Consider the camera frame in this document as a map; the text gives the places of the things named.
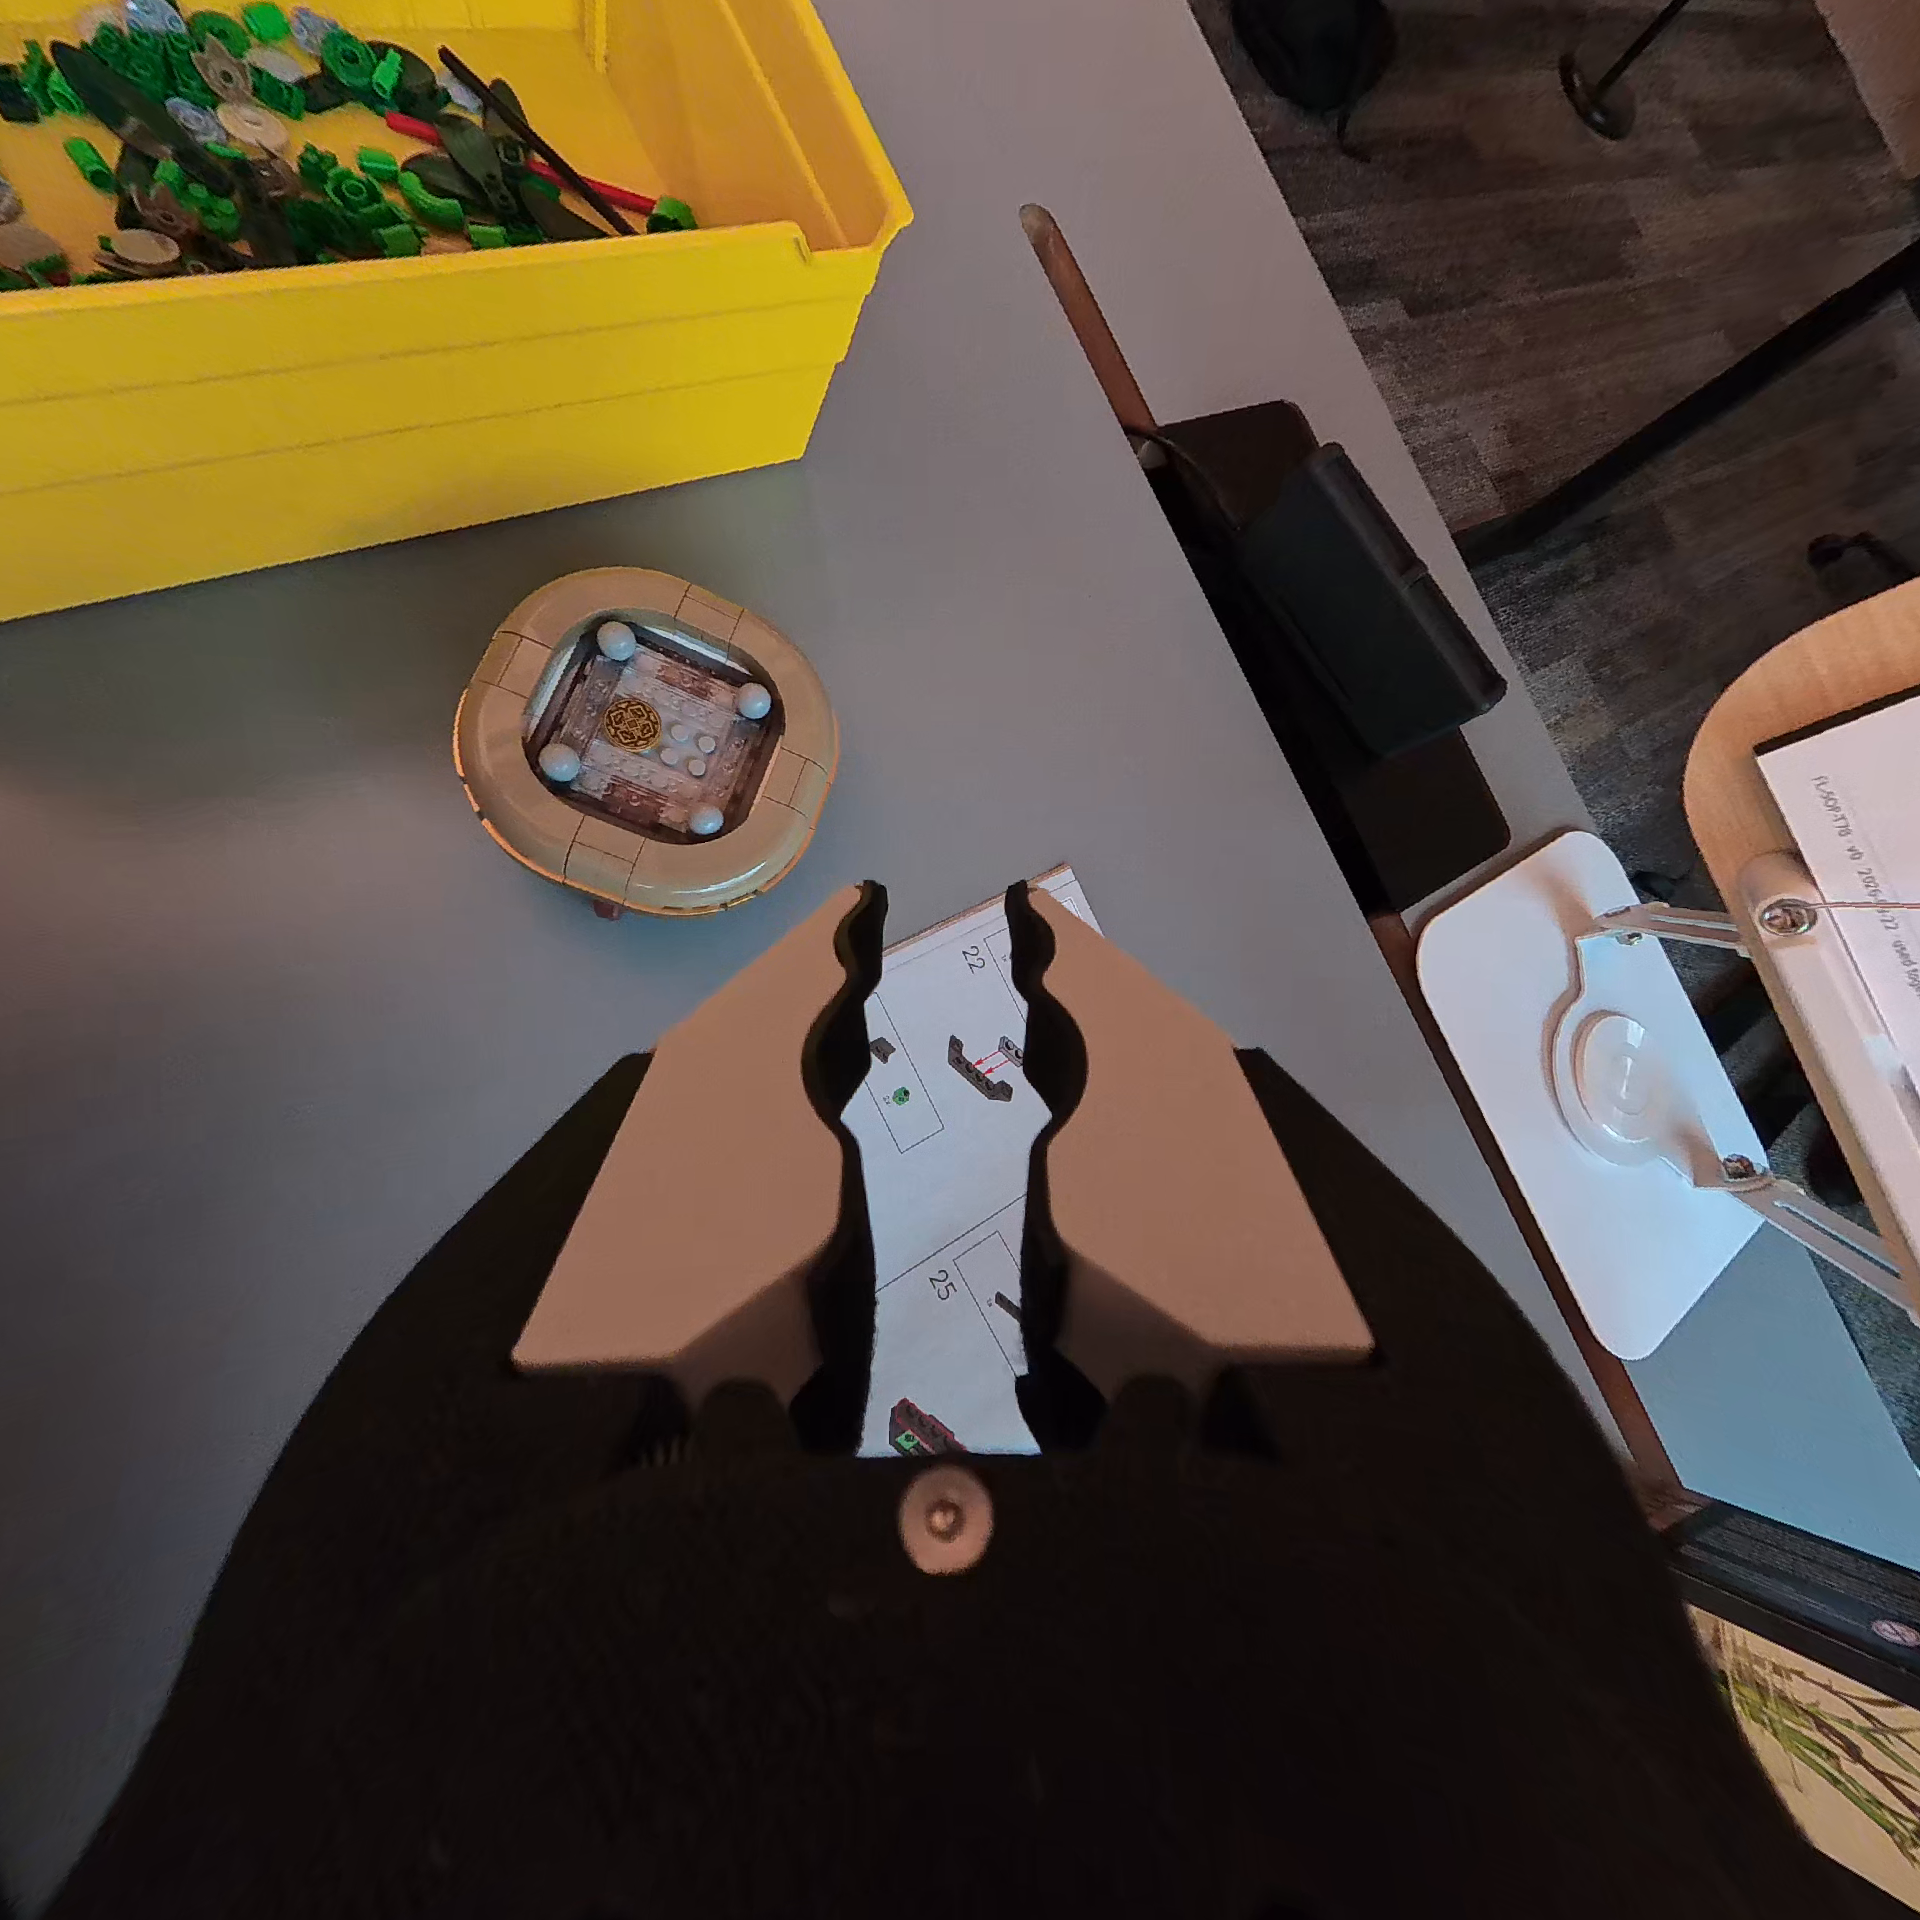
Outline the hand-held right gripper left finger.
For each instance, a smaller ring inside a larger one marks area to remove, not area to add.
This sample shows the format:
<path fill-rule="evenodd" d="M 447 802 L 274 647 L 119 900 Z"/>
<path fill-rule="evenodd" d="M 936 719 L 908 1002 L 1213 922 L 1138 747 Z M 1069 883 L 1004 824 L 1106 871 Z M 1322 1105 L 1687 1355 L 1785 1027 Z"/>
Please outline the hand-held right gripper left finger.
<path fill-rule="evenodd" d="M 845 1108 L 873 1066 L 887 900 L 839 889 L 665 1032 L 519 1332 L 521 1375 L 635 1372 L 685 1408 L 755 1383 L 804 1447 L 860 1444 L 877 1282 Z"/>

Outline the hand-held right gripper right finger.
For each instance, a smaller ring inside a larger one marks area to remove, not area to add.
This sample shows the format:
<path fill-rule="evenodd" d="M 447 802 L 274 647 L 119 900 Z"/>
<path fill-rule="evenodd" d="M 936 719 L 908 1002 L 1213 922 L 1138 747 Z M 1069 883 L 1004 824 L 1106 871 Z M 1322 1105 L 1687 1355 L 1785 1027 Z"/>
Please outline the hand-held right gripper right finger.
<path fill-rule="evenodd" d="M 1017 1403 L 1092 1444 L 1125 1388 L 1207 1403 L 1266 1364 L 1377 1353 L 1229 1036 L 1036 880 L 1004 899 L 1025 1080 L 1044 1108 L 1021 1239 Z"/>

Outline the yellow plastic bin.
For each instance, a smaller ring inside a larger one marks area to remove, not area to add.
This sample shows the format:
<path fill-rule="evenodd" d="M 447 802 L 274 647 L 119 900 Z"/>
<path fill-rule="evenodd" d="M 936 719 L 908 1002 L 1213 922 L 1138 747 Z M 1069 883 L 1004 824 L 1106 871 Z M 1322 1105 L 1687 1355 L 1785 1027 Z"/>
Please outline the yellow plastic bin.
<path fill-rule="evenodd" d="M 816 5 L 317 5 L 695 232 L 4 293 L 4 617 L 797 460 L 905 189 Z"/>

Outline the pile of small toy bricks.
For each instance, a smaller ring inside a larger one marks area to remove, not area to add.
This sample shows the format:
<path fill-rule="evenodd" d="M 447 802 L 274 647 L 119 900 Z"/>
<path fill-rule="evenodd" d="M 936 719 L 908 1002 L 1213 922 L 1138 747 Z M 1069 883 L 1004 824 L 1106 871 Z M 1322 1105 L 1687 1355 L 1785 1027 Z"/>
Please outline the pile of small toy bricks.
<path fill-rule="evenodd" d="M 444 61 L 298 5 L 88 5 L 4 29 L 8 293 L 615 237 Z M 442 145 L 387 112 L 460 122 Z M 627 210 L 691 233 L 691 204 Z"/>

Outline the building instruction booklet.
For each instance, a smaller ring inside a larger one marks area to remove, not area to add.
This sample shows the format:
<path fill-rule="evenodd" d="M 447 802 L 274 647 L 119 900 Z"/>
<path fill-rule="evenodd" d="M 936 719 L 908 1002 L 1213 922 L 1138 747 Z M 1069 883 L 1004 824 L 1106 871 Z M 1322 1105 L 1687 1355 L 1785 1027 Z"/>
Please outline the building instruction booklet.
<path fill-rule="evenodd" d="M 1047 1120 L 1004 899 L 883 955 L 850 1100 L 876 1260 L 864 1457 L 1029 1455 L 1021 1241 Z"/>

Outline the white lamp base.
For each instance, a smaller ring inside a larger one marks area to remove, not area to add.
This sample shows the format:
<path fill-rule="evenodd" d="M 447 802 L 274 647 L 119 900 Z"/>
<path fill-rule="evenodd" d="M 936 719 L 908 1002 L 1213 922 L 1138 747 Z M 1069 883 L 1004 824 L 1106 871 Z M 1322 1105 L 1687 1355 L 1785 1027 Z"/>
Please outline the white lamp base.
<path fill-rule="evenodd" d="M 1760 1227 L 1916 1317 L 1916 1084 L 1759 768 L 1763 741 L 1916 689 L 1916 593 L 1821 617 L 1717 699 L 1685 801 L 1722 909 L 1642 904 L 1594 832 L 1562 832 L 1420 935 L 1429 1012 L 1579 1317 L 1621 1361 L 1655 1353 Z M 1672 945 L 1754 964 L 1872 1229 L 1770 1167 Z"/>

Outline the tan round brick model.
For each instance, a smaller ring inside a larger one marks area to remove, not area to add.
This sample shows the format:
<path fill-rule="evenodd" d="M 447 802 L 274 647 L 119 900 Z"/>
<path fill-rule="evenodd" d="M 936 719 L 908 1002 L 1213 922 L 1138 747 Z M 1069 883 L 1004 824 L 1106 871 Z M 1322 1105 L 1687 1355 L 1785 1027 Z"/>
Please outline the tan round brick model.
<path fill-rule="evenodd" d="M 589 567 L 496 629 L 453 725 L 481 826 L 617 920 L 704 920 L 777 888 L 818 827 L 839 727 L 816 668 L 674 575 Z"/>

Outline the black power box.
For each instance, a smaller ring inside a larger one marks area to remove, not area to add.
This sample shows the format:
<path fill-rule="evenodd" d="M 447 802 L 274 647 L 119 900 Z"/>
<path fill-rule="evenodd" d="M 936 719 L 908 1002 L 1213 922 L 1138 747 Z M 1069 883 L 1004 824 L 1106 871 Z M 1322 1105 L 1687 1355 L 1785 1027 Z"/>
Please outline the black power box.
<path fill-rule="evenodd" d="M 1236 533 L 1232 559 L 1375 760 L 1500 706 L 1504 674 L 1341 445 L 1319 445 L 1287 474 Z"/>

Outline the white paper sheet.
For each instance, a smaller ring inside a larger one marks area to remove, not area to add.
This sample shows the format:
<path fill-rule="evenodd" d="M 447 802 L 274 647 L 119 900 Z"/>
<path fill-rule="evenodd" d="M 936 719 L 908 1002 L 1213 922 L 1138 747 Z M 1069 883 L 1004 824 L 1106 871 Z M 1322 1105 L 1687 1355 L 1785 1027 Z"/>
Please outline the white paper sheet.
<path fill-rule="evenodd" d="M 1759 745 L 1759 768 L 1906 1081 L 1917 1074 L 1917 690 Z"/>

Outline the printed cardboard box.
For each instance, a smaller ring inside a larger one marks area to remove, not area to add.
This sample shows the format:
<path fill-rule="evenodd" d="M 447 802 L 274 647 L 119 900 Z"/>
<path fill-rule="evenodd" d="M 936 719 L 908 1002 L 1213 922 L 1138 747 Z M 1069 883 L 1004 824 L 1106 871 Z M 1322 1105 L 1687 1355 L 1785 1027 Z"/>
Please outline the printed cardboard box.
<path fill-rule="evenodd" d="M 1665 1532 L 1697 1636 L 1839 1915 L 1917 1915 L 1917 1573 L 1736 1505 Z"/>

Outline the long red toy rod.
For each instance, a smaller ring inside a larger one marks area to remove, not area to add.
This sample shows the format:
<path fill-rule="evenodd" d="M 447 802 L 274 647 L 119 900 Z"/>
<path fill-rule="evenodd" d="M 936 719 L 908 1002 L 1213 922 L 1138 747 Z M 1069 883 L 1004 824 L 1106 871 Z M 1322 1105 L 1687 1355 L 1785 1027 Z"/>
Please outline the long red toy rod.
<path fill-rule="evenodd" d="M 408 135 L 408 137 L 415 137 L 415 140 L 440 147 L 447 128 L 453 127 L 456 122 L 460 122 L 460 117 L 456 114 L 453 119 L 442 122 L 442 119 L 420 119 L 420 117 L 415 117 L 409 112 L 387 112 L 384 122 L 387 122 L 387 128 L 393 131 L 393 133 L 400 133 L 400 135 Z M 594 204 L 604 201 L 613 208 L 619 208 L 621 213 L 627 213 L 627 210 L 644 213 L 644 215 L 656 213 L 656 200 L 637 192 L 635 187 L 627 187 L 627 186 L 609 183 L 609 180 L 594 180 L 594 179 L 588 179 L 588 177 L 577 179 L 567 169 L 561 169 L 552 157 L 543 155 L 536 148 L 529 148 L 523 143 L 519 143 L 516 135 L 503 135 L 503 137 L 509 143 L 509 151 L 513 151 L 513 155 L 516 157 L 516 165 L 523 172 L 529 172 L 533 177 L 540 177 L 543 180 L 549 180 L 552 186 L 565 187 L 565 189 L 573 192 L 577 196 L 581 196 L 583 201 L 588 201 L 588 200 L 594 200 Z"/>

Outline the long black toy rod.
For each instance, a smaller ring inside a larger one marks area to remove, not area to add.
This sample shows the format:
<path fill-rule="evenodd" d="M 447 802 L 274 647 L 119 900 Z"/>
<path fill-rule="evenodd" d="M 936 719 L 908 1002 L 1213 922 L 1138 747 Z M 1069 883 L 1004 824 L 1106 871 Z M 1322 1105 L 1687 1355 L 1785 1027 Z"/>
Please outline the long black toy rod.
<path fill-rule="evenodd" d="M 628 225 L 627 215 L 617 204 L 609 200 L 609 195 L 585 179 L 563 154 L 546 140 L 543 133 L 536 131 L 530 117 L 521 111 L 519 97 L 513 95 L 506 82 L 484 82 L 468 61 L 460 59 L 449 45 L 440 48 L 440 59 L 456 76 L 461 85 L 467 85 L 483 103 L 496 114 L 496 119 L 513 131 L 513 135 L 521 143 L 523 148 L 536 154 L 546 163 L 546 168 L 563 180 L 567 189 L 573 192 L 585 207 L 589 207 L 604 221 L 611 225 L 613 233 L 635 235 L 635 229 Z"/>

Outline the black backpack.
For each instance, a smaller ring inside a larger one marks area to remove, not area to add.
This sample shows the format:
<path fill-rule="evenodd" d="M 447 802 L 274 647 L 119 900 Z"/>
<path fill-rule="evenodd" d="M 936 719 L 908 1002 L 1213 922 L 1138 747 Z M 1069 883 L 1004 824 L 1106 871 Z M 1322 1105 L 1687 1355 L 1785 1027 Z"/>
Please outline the black backpack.
<path fill-rule="evenodd" d="M 1335 145 L 1354 145 L 1354 114 L 1378 88 L 1400 51 L 1397 21 L 1384 3 L 1229 3 L 1229 23 L 1258 76 L 1283 101 L 1333 127 Z"/>

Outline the black round-base floor stand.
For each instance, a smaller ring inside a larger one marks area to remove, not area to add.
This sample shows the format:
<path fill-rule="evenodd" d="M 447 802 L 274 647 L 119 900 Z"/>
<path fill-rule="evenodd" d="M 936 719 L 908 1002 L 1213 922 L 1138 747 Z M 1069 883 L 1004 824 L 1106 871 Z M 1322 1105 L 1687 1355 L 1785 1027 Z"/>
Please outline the black round-base floor stand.
<path fill-rule="evenodd" d="M 1589 61 L 1571 45 L 1556 61 L 1556 77 L 1572 117 L 1605 143 L 1626 143 L 1636 127 L 1636 106 L 1626 77 L 1668 34 L 1692 3 L 1665 3 L 1608 65 Z"/>

